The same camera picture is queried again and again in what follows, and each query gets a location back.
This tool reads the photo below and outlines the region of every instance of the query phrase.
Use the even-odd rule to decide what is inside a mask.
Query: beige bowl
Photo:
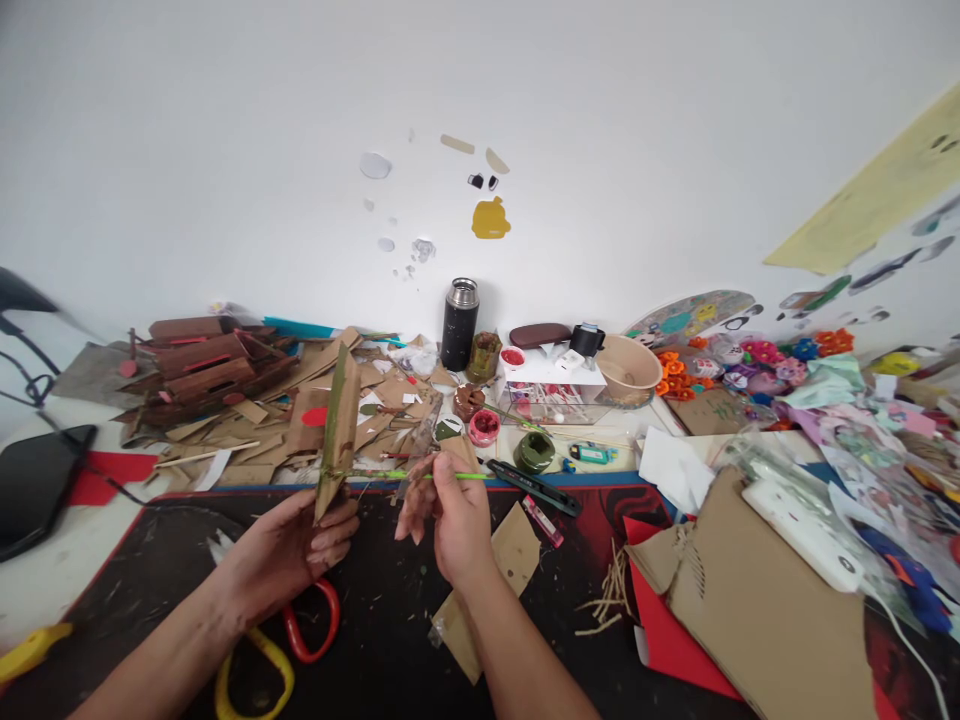
[[[607,335],[597,353],[597,367],[607,381],[610,397],[623,402],[645,399],[663,379],[663,366],[650,350],[624,335]]]

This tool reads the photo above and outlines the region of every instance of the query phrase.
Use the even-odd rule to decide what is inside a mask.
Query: yellow tool handle
[[[250,630],[247,631],[247,637],[250,639],[250,642],[257,646],[260,652],[267,656],[267,659],[273,663],[273,666],[280,671],[280,675],[283,676],[283,695],[277,700],[277,704],[273,706],[273,710],[265,715],[259,715],[257,717],[240,715],[234,710],[233,705],[230,704],[228,684],[230,682],[230,661],[233,659],[233,653],[230,653],[217,672],[215,697],[218,720],[274,720],[274,718],[280,714],[280,711],[286,707],[290,696],[293,695],[293,666],[290,665],[287,656],[283,654],[283,650],[277,647],[259,628],[250,628]]]
[[[51,645],[72,632],[73,625],[60,623],[30,633],[30,637],[0,658],[0,683],[33,670],[47,657]]]

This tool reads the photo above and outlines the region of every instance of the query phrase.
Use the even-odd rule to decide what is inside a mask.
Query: stainless steel lid
[[[470,278],[457,278],[447,293],[447,302],[454,307],[469,310],[480,304],[477,296],[477,283]]]

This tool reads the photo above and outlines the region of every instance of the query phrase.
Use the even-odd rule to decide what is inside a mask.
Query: black tablet
[[[0,562],[50,534],[96,434],[96,425],[81,425],[0,453]]]

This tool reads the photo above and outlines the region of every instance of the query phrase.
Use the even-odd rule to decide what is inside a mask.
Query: person's left hand
[[[245,628],[273,615],[343,560],[360,527],[357,501],[341,498],[313,526],[315,490],[303,490],[260,517],[210,580]]]

